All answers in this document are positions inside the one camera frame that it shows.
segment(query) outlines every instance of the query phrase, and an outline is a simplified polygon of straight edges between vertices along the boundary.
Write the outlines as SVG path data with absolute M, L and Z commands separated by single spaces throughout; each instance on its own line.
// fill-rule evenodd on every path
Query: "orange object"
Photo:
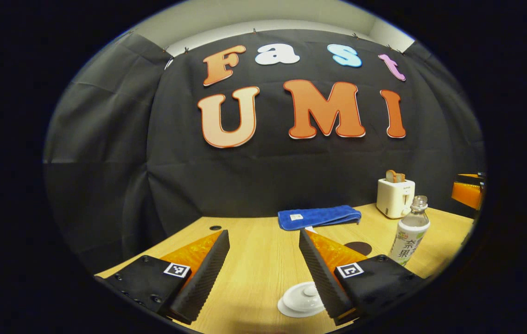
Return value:
M 191 267 L 191 275 L 189 275 L 189 278 L 183 287 L 181 287 L 181 289 L 183 289 L 185 285 L 191 281 L 193 275 L 195 275 L 197 269 L 199 269 L 199 267 L 202 265 L 204 258 L 206 258 L 206 255 L 208 255 L 210 249 L 212 249 L 212 246 L 214 243 L 216 243 L 216 240 L 221 235 L 221 233 L 222 231 L 210 234 L 207 237 L 194 241 L 193 243 L 181 247 L 180 249 L 170 252 L 160 258 L 164 261 L 176 264 L 184 264 L 185 266 Z
M 319 254 L 321 254 L 323 262 L 325 262 L 325 266 L 329 268 L 329 271 L 331 271 L 333 278 L 343 289 L 342 285 L 337 279 L 337 276 L 334 273 L 336 267 L 354 262 L 360 262 L 362 260 L 366 260 L 367 257 L 353 249 L 341 245 L 340 243 L 336 243 L 335 241 L 329 238 L 323 237 L 322 235 L 318 235 L 317 233 L 311 232 L 309 230 L 305 231 L 310 237 L 312 243 L 315 245 L 315 248 L 317 249 Z
M 482 192 L 480 191 L 480 186 L 454 182 L 452 184 L 451 197 L 469 207 L 473 207 L 473 209 L 477 209 L 480 201 L 482 201 Z

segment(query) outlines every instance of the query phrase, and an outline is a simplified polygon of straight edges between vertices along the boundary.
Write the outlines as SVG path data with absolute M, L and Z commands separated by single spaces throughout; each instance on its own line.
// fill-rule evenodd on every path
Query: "white lid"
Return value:
M 305 282 L 289 288 L 280 300 L 278 309 L 288 317 L 303 318 L 316 315 L 325 306 L 315 288 L 315 283 Z

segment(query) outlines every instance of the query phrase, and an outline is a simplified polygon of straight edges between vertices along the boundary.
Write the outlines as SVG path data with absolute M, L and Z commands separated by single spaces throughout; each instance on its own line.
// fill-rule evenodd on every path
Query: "ceiling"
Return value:
M 160 46 L 200 32 L 266 19 L 312 21 L 370 35 L 376 17 L 341 0 L 187 0 L 132 28 Z

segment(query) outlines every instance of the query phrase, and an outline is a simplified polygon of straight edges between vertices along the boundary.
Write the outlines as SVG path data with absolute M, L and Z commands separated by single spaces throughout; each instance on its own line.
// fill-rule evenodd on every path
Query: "pink letter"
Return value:
M 406 80 L 406 77 L 403 74 L 399 73 L 399 71 L 397 70 L 397 63 L 392 61 L 388 55 L 380 55 L 379 58 L 382 59 L 385 62 L 385 64 L 387 64 L 389 71 L 393 73 L 395 78 L 398 78 L 399 80 L 403 82 Z

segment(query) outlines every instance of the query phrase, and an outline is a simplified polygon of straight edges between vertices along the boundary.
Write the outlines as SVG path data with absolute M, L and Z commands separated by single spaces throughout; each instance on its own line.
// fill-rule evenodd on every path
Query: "black backdrop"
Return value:
M 257 49 L 274 43 L 291 45 L 300 60 L 257 64 Z M 329 44 L 353 47 L 362 66 L 339 65 Z M 203 59 L 235 45 L 247 50 L 232 76 L 204 87 Z M 405 82 L 381 54 L 398 63 Z M 376 180 L 388 169 L 416 182 L 416 194 L 427 195 L 431 207 L 471 214 L 451 190 L 457 173 L 485 169 L 479 124 L 459 84 L 417 42 L 401 55 L 333 32 L 274 30 L 197 47 L 165 70 L 171 58 L 142 36 L 120 36 L 72 80 L 50 123 L 49 197 L 66 241 L 90 271 L 123 262 L 201 216 L 374 203 Z M 309 80 L 325 98 L 335 82 L 356 85 L 365 136 L 291 139 L 292 96 L 283 84 L 295 79 Z M 260 89 L 253 137 L 237 148 L 209 145 L 197 102 L 226 95 L 222 126 L 235 129 L 232 92 L 253 85 Z M 403 139 L 386 134 L 383 89 L 401 96 Z
M 527 332 L 527 233 L 517 233 L 527 226 L 527 179 L 516 180 L 527 175 L 527 4 L 363 6 L 422 40 L 463 83 L 484 128 L 490 174 L 462 253 L 411 304 L 363 330 Z M 96 284 L 68 250 L 40 163 L 47 123 L 73 74 L 124 27 L 162 7 L 0 4 L 0 332 L 173 332 Z M 409 319 L 420 321 L 410 326 Z

